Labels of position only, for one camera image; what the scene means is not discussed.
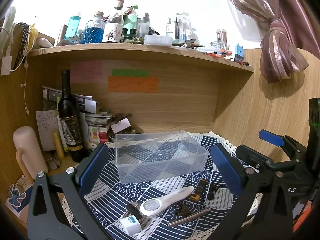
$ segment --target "green sticky note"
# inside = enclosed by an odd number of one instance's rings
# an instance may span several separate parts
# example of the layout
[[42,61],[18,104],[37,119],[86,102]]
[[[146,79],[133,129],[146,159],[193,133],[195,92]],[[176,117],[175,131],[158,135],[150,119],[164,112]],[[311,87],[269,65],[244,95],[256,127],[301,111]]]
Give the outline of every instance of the green sticky note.
[[117,77],[148,77],[148,71],[140,69],[113,69],[112,75]]

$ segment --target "white hair removal device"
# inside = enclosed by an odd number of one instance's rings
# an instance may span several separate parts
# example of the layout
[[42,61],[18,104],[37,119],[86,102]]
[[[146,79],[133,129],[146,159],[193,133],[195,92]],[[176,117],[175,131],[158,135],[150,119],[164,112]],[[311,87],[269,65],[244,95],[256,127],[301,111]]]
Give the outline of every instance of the white hair removal device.
[[162,197],[148,199],[141,204],[140,213],[145,217],[156,217],[172,204],[189,196],[194,189],[193,186],[183,187]]

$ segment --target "white bottle label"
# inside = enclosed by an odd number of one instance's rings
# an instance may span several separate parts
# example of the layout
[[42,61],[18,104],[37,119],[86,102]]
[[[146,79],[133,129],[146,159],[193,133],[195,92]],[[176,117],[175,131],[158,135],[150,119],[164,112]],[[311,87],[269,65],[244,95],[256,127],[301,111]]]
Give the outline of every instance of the white bottle label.
[[102,42],[120,43],[123,26],[119,23],[107,23],[104,27]]

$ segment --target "orange sticky note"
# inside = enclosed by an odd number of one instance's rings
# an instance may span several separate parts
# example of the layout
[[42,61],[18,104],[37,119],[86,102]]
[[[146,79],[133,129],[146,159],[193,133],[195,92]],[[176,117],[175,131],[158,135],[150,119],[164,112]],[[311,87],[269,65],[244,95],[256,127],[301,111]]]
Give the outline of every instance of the orange sticky note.
[[100,60],[71,63],[71,83],[101,83],[101,76],[102,62]]
[[108,90],[111,92],[158,93],[159,78],[109,76]]

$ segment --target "metal screw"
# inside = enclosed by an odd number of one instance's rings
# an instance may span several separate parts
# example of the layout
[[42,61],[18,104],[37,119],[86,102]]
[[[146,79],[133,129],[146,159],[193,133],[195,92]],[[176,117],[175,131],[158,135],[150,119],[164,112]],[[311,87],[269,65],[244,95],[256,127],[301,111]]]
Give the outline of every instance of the metal screw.
[[71,173],[73,173],[75,171],[75,168],[74,167],[69,167],[69,168],[67,168],[67,170],[66,170],[66,172],[68,173],[68,174],[71,174]]
[[41,178],[44,175],[44,171],[39,171],[38,172],[38,177]]
[[283,173],[281,171],[277,171],[276,172],[277,177],[282,178],[283,177]]
[[253,168],[246,168],[245,172],[248,174],[254,174],[254,169]]

